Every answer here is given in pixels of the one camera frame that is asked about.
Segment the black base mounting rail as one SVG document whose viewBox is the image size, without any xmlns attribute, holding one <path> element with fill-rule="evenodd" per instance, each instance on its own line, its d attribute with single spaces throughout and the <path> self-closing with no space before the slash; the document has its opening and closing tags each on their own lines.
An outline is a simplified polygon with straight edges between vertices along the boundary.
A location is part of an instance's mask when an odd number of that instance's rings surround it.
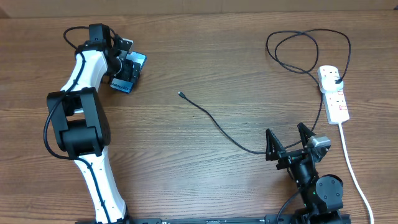
<svg viewBox="0 0 398 224">
<path fill-rule="evenodd" d="M 257 218 L 190 218 L 190 219 L 174 219 L 174 220 L 161 220 L 160 218 L 130 218 L 127 221 L 120 221 L 117 223 L 130 223 L 130 224 L 275 224 L 277 215 L 266 215 L 265 217 Z M 92 221 L 78 221 L 75 223 L 81 224 L 94 224 L 95 220 Z M 278 223 L 289 224 L 289 223 L 299 223 L 293 219 L 293 215 L 281 215 L 279 217 Z M 341 221 L 315 221 L 311 223 L 351 223 L 349 215 L 342 215 Z"/>
</svg>

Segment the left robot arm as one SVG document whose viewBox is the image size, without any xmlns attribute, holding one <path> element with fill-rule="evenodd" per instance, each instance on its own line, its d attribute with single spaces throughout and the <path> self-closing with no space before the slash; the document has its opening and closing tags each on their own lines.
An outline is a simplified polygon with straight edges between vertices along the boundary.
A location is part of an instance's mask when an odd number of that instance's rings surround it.
<svg viewBox="0 0 398 224">
<path fill-rule="evenodd" d="M 94 223 L 131 223 L 109 162 L 111 130 L 98 90 L 104 77 L 114 90 L 130 94 L 146 56 L 133 50 L 107 25 L 86 27 L 89 39 L 75 47 L 75 68 L 60 91 L 47 95 L 44 145 L 58 159 L 80 169 L 95 209 Z"/>
</svg>

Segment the white charger plug adapter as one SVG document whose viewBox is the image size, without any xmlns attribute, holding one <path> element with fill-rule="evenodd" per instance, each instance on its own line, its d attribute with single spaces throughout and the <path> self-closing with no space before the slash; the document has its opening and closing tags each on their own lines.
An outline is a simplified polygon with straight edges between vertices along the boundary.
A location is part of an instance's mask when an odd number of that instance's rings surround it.
<svg viewBox="0 0 398 224">
<path fill-rule="evenodd" d="M 321 77 L 320 91 L 324 94 L 340 91 L 344 87 L 344 82 L 338 77 Z"/>
</svg>

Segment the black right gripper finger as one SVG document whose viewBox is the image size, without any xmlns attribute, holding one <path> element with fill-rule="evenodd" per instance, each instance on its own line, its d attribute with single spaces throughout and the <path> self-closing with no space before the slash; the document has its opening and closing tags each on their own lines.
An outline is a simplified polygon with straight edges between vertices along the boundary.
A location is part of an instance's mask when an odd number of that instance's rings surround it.
<svg viewBox="0 0 398 224">
<path fill-rule="evenodd" d="M 308 144 L 309 139 L 312 136 L 315 136 L 315 133 L 311 129 L 309 129 L 306 125 L 304 125 L 303 123 L 299 123 L 297 125 L 297 127 L 298 127 L 298 131 L 300 134 L 302 146 L 305 147 Z"/>
<path fill-rule="evenodd" d="M 275 161 L 280 159 L 281 155 L 286 152 L 285 147 L 280 143 L 275 134 L 270 130 L 266 130 L 266 160 Z"/>
</svg>

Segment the blue Galaxy smartphone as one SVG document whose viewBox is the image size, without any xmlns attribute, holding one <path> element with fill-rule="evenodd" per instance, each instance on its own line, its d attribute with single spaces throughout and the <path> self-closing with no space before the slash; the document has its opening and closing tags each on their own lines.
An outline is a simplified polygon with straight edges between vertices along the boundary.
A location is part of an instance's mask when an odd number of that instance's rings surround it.
<svg viewBox="0 0 398 224">
<path fill-rule="evenodd" d="M 113 76 L 110 87 L 130 94 L 140 78 L 147 57 L 138 52 L 131 52 L 125 58 L 118 59 L 121 61 L 121 71 Z"/>
</svg>

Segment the white power strip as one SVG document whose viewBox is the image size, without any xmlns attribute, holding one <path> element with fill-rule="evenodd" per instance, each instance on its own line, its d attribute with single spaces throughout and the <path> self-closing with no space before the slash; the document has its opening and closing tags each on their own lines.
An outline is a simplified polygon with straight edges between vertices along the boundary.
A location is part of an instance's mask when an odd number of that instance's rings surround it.
<svg viewBox="0 0 398 224">
<path fill-rule="evenodd" d="M 323 65 L 317 70 L 319 84 L 321 77 L 338 77 L 339 71 L 331 65 Z M 322 93 L 325 101 L 326 117 L 329 124 L 341 124 L 349 120 L 348 107 L 343 89 L 332 93 Z"/>
</svg>

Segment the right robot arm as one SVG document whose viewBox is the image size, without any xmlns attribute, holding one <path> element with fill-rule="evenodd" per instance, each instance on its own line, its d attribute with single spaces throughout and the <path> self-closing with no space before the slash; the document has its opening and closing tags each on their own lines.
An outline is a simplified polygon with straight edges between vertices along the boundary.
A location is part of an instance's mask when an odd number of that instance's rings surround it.
<svg viewBox="0 0 398 224">
<path fill-rule="evenodd" d="M 278 170 L 285 169 L 297 186 L 276 215 L 266 215 L 266 223 L 350 223 L 342 215 L 343 181 L 336 175 L 319 176 L 315 164 L 331 147 L 331 140 L 317 135 L 303 123 L 297 125 L 303 148 L 286 151 L 270 130 L 266 130 L 266 160 L 277 161 Z"/>
</svg>

